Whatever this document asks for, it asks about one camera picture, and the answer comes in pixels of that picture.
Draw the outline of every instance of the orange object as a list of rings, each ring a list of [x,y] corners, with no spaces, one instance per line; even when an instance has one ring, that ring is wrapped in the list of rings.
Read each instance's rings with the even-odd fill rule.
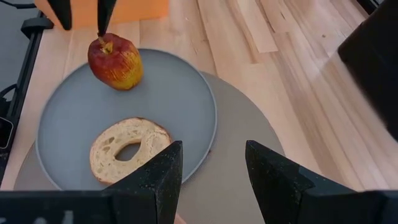
[[[35,5],[56,26],[62,27],[47,0],[35,0]],[[72,29],[97,26],[97,0],[70,0]],[[167,16],[169,0],[117,0],[110,23],[138,21]]]

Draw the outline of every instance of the plate rim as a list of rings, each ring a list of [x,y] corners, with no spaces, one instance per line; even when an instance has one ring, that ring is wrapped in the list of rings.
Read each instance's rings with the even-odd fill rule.
[[[148,51],[160,52],[160,53],[171,55],[172,57],[175,57],[177,59],[182,60],[183,62],[188,64],[190,67],[192,67],[194,69],[194,71],[196,71],[197,74],[201,77],[201,79],[205,82],[205,84],[207,86],[207,89],[210,92],[211,98],[213,99],[213,106],[214,106],[214,112],[215,112],[215,114],[214,114],[215,122],[214,122],[213,134],[211,135],[209,146],[208,146],[206,152],[204,153],[203,157],[200,159],[199,163],[192,169],[192,171],[186,176],[186,178],[182,179],[182,184],[184,184],[199,169],[199,167],[203,164],[203,161],[206,159],[210,149],[213,147],[213,144],[214,144],[214,141],[215,141],[215,137],[216,137],[217,127],[218,127],[218,109],[217,109],[217,104],[216,104],[216,98],[214,96],[214,93],[213,93],[213,90],[211,89],[210,84],[208,83],[207,79],[202,74],[202,72],[199,71],[195,66],[193,66],[190,62],[188,62],[184,58],[181,58],[178,55],[175,55],[173,53],[170,53],[170,52],[167,52],[167,51],[164,51],[164,50],[159,50],[159,49],[143,48],[143,47],[140,47],[140,48],[137,48],[137,49],[138,49],[138,51],[140,51],[140,50],[148,50]],[[71,77],[71,74],[75,73],[77,70],[79,70],[80,68],[82,68],[83,66],[85,66],[87,64],[88,64],[88,62],[85,62],[85,63],[81,64],[80,66],[78,66],[76,69],[72,70],[69,73],[69,75],[66,78],[64,78],[63,80],[61,80],[60,83],[57,85],[57,87],[54,88],[54,90],[51,92],[51,94],[49,95],[49,97],[45,101],[45,104],[44,104],[44,106],[42,108],[42,111],[40,112],[39,123],[38,123],[37,129],[36,129],[36,137],[35,137],[34,146],[35,146],[36,156],[37,156],[37,158],[39,160],[40,168],[42,169],[42,171],[45,174],[46,178],[48,178],[48,180],[51,182],[51,184],[53,184],[55,186],[55,188],[57,188],[58,190],[65,190],[65,189],[62,189],[57,183],[55,183],[53,178],[51,178],[50,174],[47,172],[45,166],[43,165],[42,158],[40,156],[39,146],[38,146],[38,137],[39,137],[40,126],[41,126],[41,123],[42,123],[42,120],[43,120],[44,111],[46,110],[47,105],[49,104],[49,101],[52,99],[52,97],[57,92],[57,90],[61,87],[61,85],[69,77]]]

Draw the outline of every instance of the gray round tray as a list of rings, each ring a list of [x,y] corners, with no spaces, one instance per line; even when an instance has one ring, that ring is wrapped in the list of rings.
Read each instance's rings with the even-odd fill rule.
[[[40,119],[36,151],[44,172],[63,190],[101,190],[90,169],[90,147],[114,123],[143,117],[183,141],[183,182],[199,167],[213,142],[217,113],[202,74],[186,61],[140,49],[144,78],[130,91],[97,80],[87,64],[54,91]]]

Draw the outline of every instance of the gray plate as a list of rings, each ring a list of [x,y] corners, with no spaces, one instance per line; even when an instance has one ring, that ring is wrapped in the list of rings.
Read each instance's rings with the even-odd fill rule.
[[[155,121],[173,140],[183,141],[183,182],[206,157],[217,126],[215,99],[206,80],[172,54],[139,51],[144,78],[131,91],[106,86],[85,64],[47,102],[35,148],[44,172],[58,188],[104,189],[91,173],[91,144],[106,128],[135,116]]]

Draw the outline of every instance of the bagel hole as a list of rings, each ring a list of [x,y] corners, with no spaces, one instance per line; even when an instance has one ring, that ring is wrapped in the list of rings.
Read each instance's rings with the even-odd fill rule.
[[[125,146],[115,156],[115,159],[119,161],[129,161],[137,153],[140,145],[140,143],[135,143]]]

